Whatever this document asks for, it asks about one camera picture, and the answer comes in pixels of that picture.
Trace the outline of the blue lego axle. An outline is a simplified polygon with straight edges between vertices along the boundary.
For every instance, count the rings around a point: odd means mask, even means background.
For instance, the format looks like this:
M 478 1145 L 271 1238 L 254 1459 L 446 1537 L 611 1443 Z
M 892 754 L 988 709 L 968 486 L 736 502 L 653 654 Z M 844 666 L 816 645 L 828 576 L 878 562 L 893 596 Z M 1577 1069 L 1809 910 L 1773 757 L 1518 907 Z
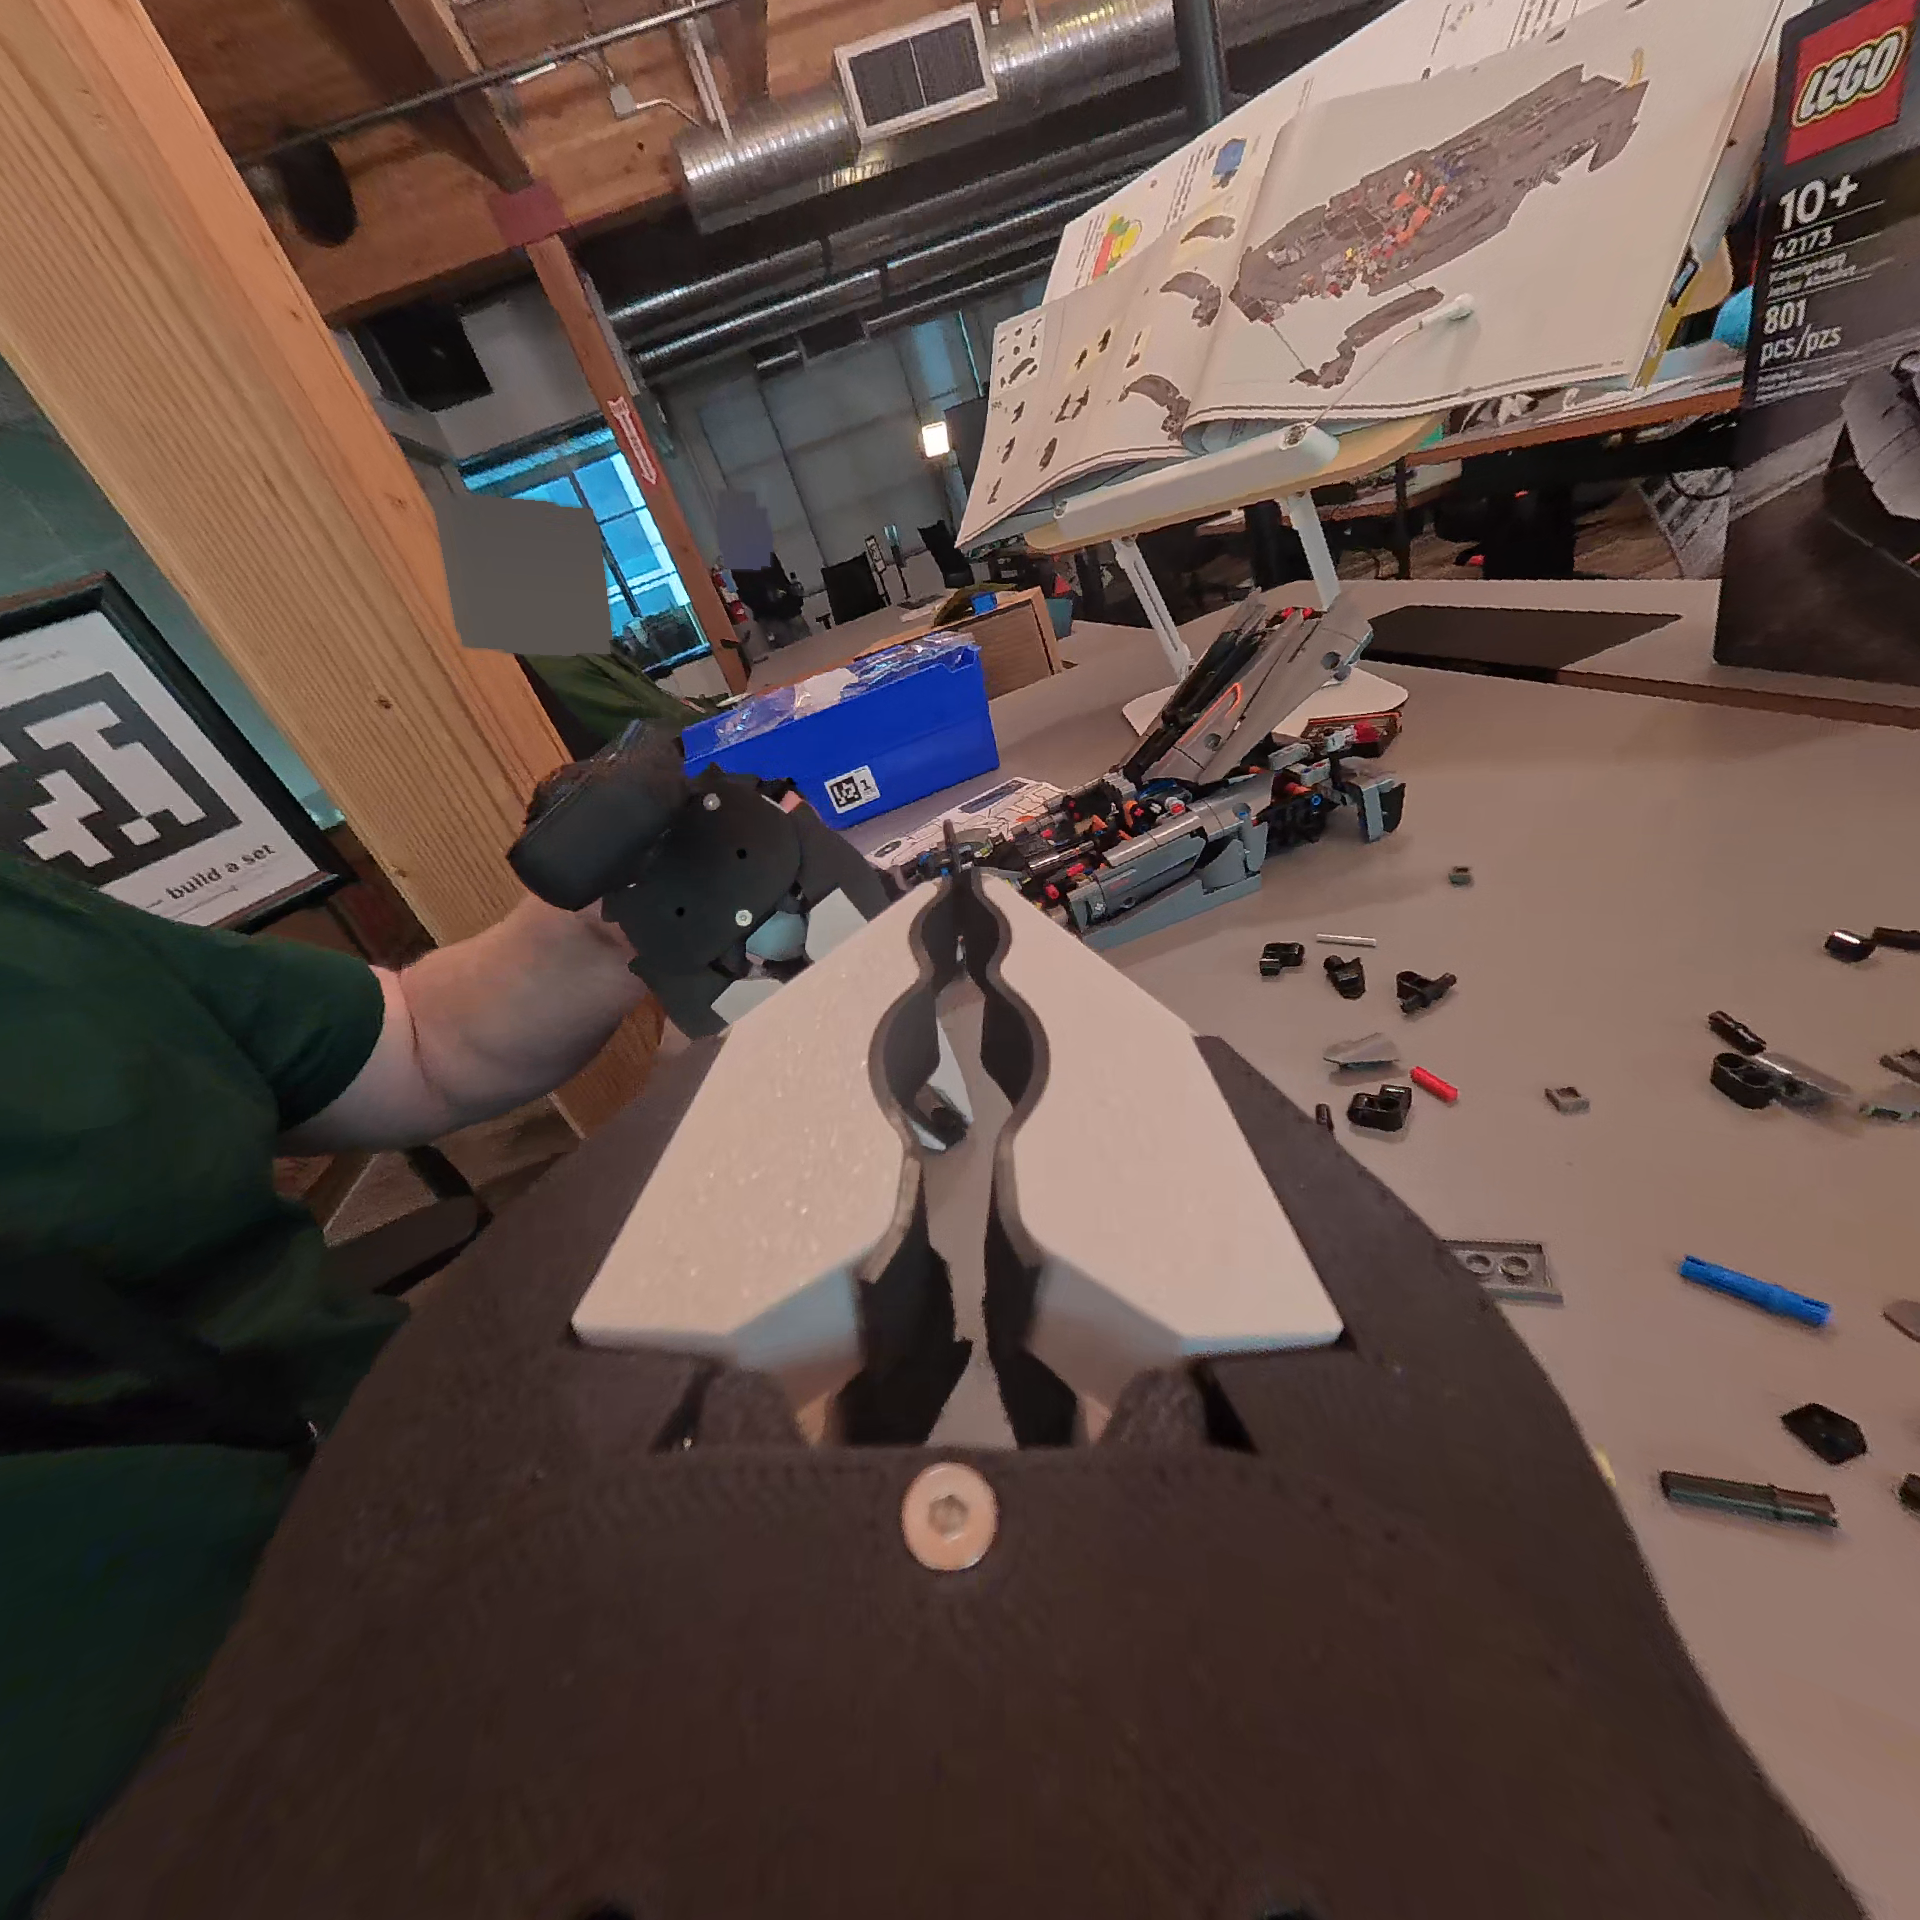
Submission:
M 1766 1312 L 1798 1328 L 1825 1328 L 1833 1318 L 1833 1307 L 1819 1299 L 1806 1296 L 1791 1288 L 1773 1284 L 1726 1264 L 1700 1258 L 1680 1258 L 1676 1264 L 1680 1281 L 1708 1290 L 1726 1301 Z

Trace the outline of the framed marker sign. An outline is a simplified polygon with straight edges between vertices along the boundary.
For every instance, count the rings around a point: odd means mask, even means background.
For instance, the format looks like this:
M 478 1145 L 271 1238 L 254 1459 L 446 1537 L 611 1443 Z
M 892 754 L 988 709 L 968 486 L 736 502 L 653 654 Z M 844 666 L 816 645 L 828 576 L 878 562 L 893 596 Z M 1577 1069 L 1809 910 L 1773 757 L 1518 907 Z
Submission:
M 1 845 L 123 906 L 239 932 L 351 883 L 107 572 L 4 601 Z

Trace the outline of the white sticker sheet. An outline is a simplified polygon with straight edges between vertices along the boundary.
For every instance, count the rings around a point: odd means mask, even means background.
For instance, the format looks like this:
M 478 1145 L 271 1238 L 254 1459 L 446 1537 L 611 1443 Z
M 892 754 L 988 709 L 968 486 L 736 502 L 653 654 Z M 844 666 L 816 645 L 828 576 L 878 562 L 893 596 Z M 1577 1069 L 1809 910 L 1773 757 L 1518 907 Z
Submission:
M 927 859 L 935 869 L 941 864 L 948 841 L 961 850 L 1007 841 L 1046 817 L 1061 801 L 1065 801 L 1062 788 L 1049 782 L 1000 779 L 916 827 L 887 833 L 867 850 L 867 859 L 880 876 L 916 883 L 924 878 Z

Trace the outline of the clear plastic bags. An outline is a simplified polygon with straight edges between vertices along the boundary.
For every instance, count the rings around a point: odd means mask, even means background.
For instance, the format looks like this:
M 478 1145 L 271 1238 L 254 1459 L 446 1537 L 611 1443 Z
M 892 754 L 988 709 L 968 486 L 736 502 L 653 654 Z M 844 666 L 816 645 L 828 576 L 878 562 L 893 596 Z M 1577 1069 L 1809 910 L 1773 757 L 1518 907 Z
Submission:
M 710 720 L 709 753 L 731 750 L 798 720 L 828 714 L 871 691 L 924 676 L 935 667 L 977 664 L 976 643 L 958 630 L 935 630 L 883 646 L 782 689 L 744 697 Z

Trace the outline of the person's left forearm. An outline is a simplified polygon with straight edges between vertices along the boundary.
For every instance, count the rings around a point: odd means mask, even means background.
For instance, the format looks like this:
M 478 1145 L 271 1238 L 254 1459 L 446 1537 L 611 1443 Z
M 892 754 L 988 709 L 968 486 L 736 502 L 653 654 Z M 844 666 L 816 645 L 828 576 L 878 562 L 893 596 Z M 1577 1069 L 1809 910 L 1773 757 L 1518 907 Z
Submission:
M 375 980 L 383 1017 L 368 1060 L 278 1138 L 284 1154 L 431 1145 L 552 1094 L 644 1000 L 616 929 L 593 907 L 534 896 L 401 971 L 375 970 Z

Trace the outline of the grey lego car model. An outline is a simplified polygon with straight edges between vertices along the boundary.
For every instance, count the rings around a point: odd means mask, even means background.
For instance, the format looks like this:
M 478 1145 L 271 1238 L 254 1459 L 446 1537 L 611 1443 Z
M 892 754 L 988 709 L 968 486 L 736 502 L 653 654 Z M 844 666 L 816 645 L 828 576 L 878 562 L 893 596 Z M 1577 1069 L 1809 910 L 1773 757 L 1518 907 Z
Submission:
M 1254 659 L 1252 596 L 1129 758 L 1065 793 L 998 857 L 1021 899 L 1088 947 L 1111 949 L 1247 899 L 1270 853 L 1316 843 L 1341 810 L 1367 845 L 1401 827 L 1404 779 L 1372 765 L 1392 730 L 1307 728 L 1295 712 L 1284 733 L 1236 731 L 1228 673 Z M 1332 612 L 1372 628 L 1345 596 Z M 1351 674 L 1323 689 L 1340 693 Z

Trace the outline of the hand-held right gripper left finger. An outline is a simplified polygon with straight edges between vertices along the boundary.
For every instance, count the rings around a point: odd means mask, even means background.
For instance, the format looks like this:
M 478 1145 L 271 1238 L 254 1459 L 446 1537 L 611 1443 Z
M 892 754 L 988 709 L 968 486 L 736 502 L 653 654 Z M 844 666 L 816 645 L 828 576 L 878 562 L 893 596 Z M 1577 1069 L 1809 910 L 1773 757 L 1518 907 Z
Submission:
M 964 1373 L 916 1137 L 927 906 L 888 906 L 728 1028 L 572 1314 L 585 1346 L 767 1377 L 849 1445 L 927 1440 Z

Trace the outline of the blue plastic parts bin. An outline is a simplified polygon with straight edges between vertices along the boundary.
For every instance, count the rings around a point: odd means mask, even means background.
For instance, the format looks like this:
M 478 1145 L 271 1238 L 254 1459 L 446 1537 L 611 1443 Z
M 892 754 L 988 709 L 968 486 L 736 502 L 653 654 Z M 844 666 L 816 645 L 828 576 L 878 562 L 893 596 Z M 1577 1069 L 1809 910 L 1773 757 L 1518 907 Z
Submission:
M 716 768 L 787 779 L 831 827 L 998 768 L 980 664 L 935 667 L 718 754 L 709 753 L 716 715 L 678 737 L 689 777 Z

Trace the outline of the silver duct with vent grille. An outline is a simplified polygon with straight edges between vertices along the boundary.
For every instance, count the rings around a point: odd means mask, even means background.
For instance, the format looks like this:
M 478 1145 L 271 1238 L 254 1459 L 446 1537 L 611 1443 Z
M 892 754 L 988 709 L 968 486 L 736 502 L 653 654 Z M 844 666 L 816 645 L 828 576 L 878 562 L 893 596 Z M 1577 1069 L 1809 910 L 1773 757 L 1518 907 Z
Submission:
M 1165 76 L 1169 4 L 1069 4 L 988 24 L 948 8 L 831 52 L 817 86 L 677 134 L 672 177 L 703 233 L 895 174 L 1046 112 Z

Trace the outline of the wide wooden post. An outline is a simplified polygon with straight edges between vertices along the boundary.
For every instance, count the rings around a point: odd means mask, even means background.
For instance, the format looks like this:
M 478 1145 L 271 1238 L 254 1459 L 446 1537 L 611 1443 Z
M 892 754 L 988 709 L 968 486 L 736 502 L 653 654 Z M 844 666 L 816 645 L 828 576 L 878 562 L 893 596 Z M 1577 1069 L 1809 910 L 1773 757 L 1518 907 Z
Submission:
M 561 746 L 468 654 L 438 528 L 140 4 L 4 4 L 4 356 L 436 949 L 527 896 Z M 552 1094 L 644 1085 L 644 995 Z

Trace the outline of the white book stand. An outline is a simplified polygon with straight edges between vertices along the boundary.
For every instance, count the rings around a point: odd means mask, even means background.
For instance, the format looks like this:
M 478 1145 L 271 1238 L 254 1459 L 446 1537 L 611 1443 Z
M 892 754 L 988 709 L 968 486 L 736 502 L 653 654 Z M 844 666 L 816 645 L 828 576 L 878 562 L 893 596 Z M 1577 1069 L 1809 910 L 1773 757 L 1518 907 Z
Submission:
M 1020 510 L 1021 536 L 1035 548 L 1068 554 L 1109 544 L 1168 669 L 1187 683 L 1195 676 L 1195 664 L 1145 562 L 1141 536 L 1261 500 L 1278 506 L 1286 528 L 1303 542 L 1315 601 L 1303 616 L 1284 616 L 1272 590 L 1254 592 L 1254 659 L 1231 667 L 1228 685 L 1236 691 L 1230 712 L 1236 731 L 1261 728 L 1284 733 L 1286 720 L 1315 693 L 1351 674 L 1372 638 L 1364 617 L 1332 612 L 1340 580 L 1312 489 L 1334 483 L 1343 470 L 1368 473 L 1398 459 L 1412 432 L 1425 426 L 1423 416 L 1395 416 L 1341 438 L 1327 430 L 1332 416 L 1332 410 L 1323 410 L 1305 421 L 1236 430 L 1216 450 L 1117 465 L 1075 486 L 1056 483 Z

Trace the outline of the dark lego set box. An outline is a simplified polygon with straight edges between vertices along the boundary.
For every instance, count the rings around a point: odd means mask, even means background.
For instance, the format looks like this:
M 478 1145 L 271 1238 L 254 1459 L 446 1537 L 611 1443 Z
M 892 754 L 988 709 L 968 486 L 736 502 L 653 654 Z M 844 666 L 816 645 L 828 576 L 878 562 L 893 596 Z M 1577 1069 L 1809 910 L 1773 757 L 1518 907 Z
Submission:
M 1715 656 L 1915 685 L 1918 4 L 1783 25 Z

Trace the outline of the cardboard box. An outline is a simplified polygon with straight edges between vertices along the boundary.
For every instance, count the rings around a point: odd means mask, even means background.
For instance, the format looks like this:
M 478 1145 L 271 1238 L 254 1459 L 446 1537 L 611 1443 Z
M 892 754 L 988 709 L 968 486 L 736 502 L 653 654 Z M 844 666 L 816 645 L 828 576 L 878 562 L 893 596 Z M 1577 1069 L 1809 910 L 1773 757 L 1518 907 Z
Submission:
M 1040 587 L 953 590 L 932 609 L 903 616 L 897 630 L 864 643 L 854 661 L 936 633 L 976 646 L 989 701 L 1068 669 L 1065 645 Z

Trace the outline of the open instruction book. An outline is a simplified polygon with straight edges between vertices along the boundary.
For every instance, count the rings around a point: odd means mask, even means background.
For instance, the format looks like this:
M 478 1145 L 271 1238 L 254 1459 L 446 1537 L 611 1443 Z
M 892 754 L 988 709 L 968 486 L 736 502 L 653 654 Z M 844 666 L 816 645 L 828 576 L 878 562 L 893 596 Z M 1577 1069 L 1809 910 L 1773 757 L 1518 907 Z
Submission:
M 1079 214 L 958 542 L 1200 510 L 1241 446 L 1628 381 L 1784 4 L 1398 4 Z

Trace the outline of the scattered small lego pieces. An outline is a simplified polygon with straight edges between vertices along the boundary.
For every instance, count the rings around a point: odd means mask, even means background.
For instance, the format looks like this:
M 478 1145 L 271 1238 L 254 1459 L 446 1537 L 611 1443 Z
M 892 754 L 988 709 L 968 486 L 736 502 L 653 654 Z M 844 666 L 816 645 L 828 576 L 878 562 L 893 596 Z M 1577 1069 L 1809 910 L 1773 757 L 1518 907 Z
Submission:
M 1493 861 L 1337 907 L 1372 952 L 1257 985 L 1259 1041 L 1332 1138 L 1516 1292 L 1507 1323 L 1644 1508 L 1659 1477 L 1775 1481 L 1915 1532 L 1915 953 L 1844 963 L 1780 883 L 1520 886 Z M 1677 1278 L 1700 1258 L 1825 1328 Z

